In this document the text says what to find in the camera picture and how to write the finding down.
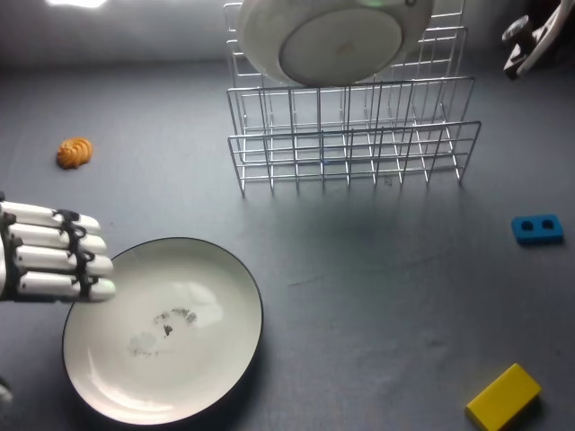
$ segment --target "white robotic hand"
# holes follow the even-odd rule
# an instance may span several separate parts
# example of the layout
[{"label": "white robotic hand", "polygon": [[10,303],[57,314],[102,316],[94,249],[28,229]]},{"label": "white robotic hand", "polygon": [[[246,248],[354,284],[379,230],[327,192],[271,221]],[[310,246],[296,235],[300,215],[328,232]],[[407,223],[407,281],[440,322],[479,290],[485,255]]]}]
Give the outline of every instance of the white robotic hand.
[{"label": "white robotic hand", "polygon": [[[100,225],[86,215],[6,202],[0,192],[0,301],[54,303],[107,301],[116,293],[106,278]],[[0,404],[12,395],[0,378]]]}]

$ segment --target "metal wire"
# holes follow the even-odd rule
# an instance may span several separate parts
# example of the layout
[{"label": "metal wire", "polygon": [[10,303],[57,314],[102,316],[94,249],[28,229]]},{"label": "metal wire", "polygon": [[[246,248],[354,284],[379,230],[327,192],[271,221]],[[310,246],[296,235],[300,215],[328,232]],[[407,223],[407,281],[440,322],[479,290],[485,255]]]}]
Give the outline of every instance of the metal wire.
[{"label": "metal wire", "polygon": [[473,78],[460,77],[467,30],[464,0],[435,13],[418,49],[347,87],[278,86],[245,59],[236,39],[241,3],[224,6],[228,146],[242,193],[248,182],[342,179],[454,172],[461,181],[481,129],[464,121]]}]

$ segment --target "orange pastry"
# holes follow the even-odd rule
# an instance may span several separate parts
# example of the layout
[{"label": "orange pastry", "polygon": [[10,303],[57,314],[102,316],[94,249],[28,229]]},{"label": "orange pastry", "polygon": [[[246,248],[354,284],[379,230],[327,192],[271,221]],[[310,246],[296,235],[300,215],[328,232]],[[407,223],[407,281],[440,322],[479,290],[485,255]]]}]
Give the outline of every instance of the orange pastry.
[{"label": "orange pastry", "polygon": [[85,137],[71,137],[57,150],[57,164],[63,169],[77,168],[90,162],[93,154],[92,143]]}]

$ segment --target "bright light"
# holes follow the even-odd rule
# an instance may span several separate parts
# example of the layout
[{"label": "bright light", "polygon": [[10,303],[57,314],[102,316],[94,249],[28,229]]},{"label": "bright light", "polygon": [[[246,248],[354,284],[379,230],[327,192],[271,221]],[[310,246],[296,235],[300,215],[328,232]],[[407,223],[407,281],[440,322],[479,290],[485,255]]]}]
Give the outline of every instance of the bright light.
[{"label": "bright light", "polygon": [[46,0],[51,6],[78,6],[95,9],[102,6],[108,0]]}]

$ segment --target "hole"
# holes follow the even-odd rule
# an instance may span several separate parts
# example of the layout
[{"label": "hole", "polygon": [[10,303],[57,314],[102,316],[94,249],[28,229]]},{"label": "hole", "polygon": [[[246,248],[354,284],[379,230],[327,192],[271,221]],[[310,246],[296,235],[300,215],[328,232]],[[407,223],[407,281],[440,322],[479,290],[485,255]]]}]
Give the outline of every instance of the hole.
[{"label": "hole", "polygon": [[521,224],[521,229],[524,231],[533,231],[533,223],[526,220]]}]

